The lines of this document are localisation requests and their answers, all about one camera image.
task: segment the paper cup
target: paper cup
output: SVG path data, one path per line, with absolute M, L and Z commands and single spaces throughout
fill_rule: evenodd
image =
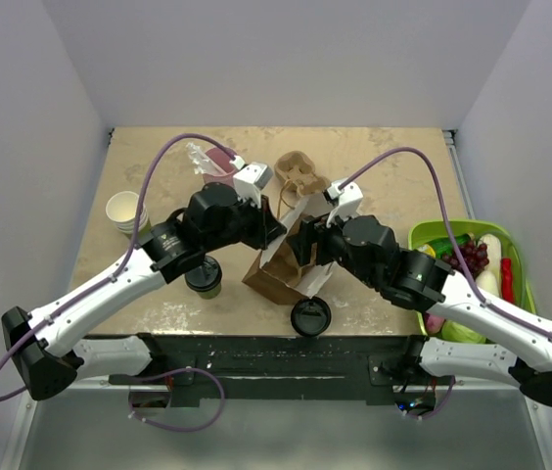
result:
M 115 194 L 107 202 L 107 217 L 115 228 L 124 235 L 132 235 L 138 201 L 139 195 L 137 193 L 122 191 Z M 139 217 L 139 232 L 141 233 L 149 229 L 150 220 L 148 219 L 148 211 L 144 206 L 141 211 L 141 217 Z

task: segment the paper bag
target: paper bag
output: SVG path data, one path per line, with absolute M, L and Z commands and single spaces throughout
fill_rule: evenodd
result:
M 299 222 L 304 217 L 323 215 L 331 209 L 321 193 L 300 199 L 296 207 L 280 220 L 287 233 L 260 253 L 244 277 L 244 284 L 281 306 L 293 305 L 317 294 L 331 277 L 335 264 L 300 267 L 285 239 L 298 232 Z

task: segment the grapes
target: grapes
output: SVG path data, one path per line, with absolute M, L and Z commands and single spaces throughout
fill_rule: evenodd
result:
M 481 274 L 484 267 L 489 264 L 489 259 L 487 258 L 487 245 L 485 243 L 481 243 L 477 246 L 474 240 L 470 240 L 465 245 L 459 247 L 459 251 L 473 277 L 477 277 Z M 449 263 L 457 271 L 464 273 L 463 266 L 459 263 L 457 253 L 454 250 L 450 253 L 444 253 L 441 259 Z

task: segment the green plastic basket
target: green plastic basket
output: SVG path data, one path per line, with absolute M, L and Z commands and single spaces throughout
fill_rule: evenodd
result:
M 455 236 L 462 235 L 464 233 L 473 233 L 476 238 L 480 238 L 485 233 L 499 232 L 495 235 L 500 239 L 502 245 L 502 256 L 505 258 L 510 258 L 512 263 L 513 270 L 513 293 L 517 300 L 521 299 L 524 294 L 524 305 L 519 305 L 526 311 L 530 313 L 535 313 L 536 310 L 534 307 L 534 300 L 532 298 L 532 292 L 530 291 L 530 285 L 528 282 L 525 282 L 525 285 L 522 286 L 522 269 L 524 268 L 520 263 L 520 255 L 516 247 L 511 241 L 511 235 L 507 230 L 502 228 L 500 225 L 493 222 L 485 222 L 483 220 L 471 220 L 469 218 L 457 218 L 450 220 L 450 226 Z M 409 232 L 409 249 L 413 250 L 422 245 L 436 239 L 447 237 L 447 232 L 445 231 L 445 226 L 443 225 L 443 220 L 428 220 L 425 222 L 420 222 L 415 225 Z M 420 329 L 424 335 L 428 335 L 426 328 L 424 326 L 424 318 L 418 312 L 418 321 L 420 324 Z

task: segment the table surface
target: table surface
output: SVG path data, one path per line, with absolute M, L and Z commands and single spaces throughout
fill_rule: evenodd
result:
M 331 180 L 349 176 L 388 149 L 416 147 L 435 166 L 449 215 L 465 216 L 451 159 L 441 130 L 436 128 L 118 127 L 82 240 L 72 288 L 108 267 L 126 250 L 127 239 L 106 218 L 106 202 L 119 191 L 139 192 L 157 151 L 181 132 L 199 132 L 215 138 L 247 162 L 273 165 L 287 152 L 302 151 L 315 162 L 317 173 Z M 209 148 L 209 144 L 199 144 L 204 150 Z M 189 197 L 203 185 L 202 178 L 194 174 L 185 145 L 176 144 L 170 149 L 152 179 L 146 196 L 152 223 L 163 221 L 175 209 L 186 206 Z M 440 218 L 431 176 L 414 155 L 390 157 L 357 182 L 364 195 L 359 212 L 373 214 L 390 226 L 402 246 L 406 246 L 408 231 L 414 224 Z M 274 177 L 264 191 L 274 213 L 280 187 Z M 286 196 L 289 202 L 294 201 L 293 197 Z M 213 256 L 224 273 L 222 292 L 217 298 L 205 301 L 178 279 L 123 308 L 93 333 L 291 336 L 291 306 L 275 305 L 241 282 L 257 252 L 236 245 L 214 252 Z M 415 312 L 390 305 L 343 269 L 334 272 L 318 296 L 328 302 L 333 312 L 333 322 L 325 334 L 419 333 Z

